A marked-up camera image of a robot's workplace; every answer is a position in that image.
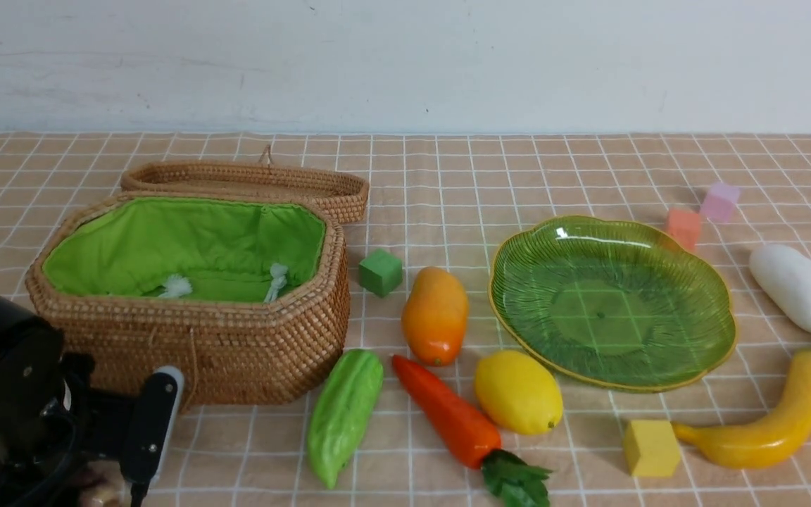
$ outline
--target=basket lid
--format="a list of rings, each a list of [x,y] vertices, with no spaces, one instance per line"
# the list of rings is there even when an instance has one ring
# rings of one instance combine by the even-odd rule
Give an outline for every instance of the basket lid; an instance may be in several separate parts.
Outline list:
[[[268,145],[257,163],[210,161],[208,158],[146,163],[122,174],[121,190],[305,199],[341,224],[348,224],[363,220],[369,182],[364,177],[335,170],[274,164]]]

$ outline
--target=pink cube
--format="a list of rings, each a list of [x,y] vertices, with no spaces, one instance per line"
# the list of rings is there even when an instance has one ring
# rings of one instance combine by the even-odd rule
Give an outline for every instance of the pink cube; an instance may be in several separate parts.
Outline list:
[[[699,214],[712,222],[727,222],[734,215],[740,196],[739,187],[723,182],[714,183],[699,206]]]

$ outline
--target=banana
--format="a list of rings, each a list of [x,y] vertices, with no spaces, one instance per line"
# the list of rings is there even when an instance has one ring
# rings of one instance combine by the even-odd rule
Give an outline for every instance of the banana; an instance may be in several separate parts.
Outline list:
[[[794,353],[774,410],[742,425],[690,427],[672,421],[675,437],[725,468],[768,468],[790,458],[811,435],[811,349]]]

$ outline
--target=carrot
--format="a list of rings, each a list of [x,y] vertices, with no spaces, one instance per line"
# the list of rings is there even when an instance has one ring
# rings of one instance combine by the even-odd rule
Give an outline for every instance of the carrot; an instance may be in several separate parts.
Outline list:
[[[548,507],[543,483],[553,472],[502,449],[499,429],[427,368],[393,354],[393,371],[444,445],[461,464],[482,472],[487,491],[508,507]]]

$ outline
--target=yellow cube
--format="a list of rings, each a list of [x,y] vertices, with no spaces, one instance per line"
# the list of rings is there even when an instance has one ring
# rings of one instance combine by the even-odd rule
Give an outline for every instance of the yellow cube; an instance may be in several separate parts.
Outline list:
[[[666,420],[632,420],[624,431],[624,457],[637,477],[670,477],[681,461],[681,447]]]

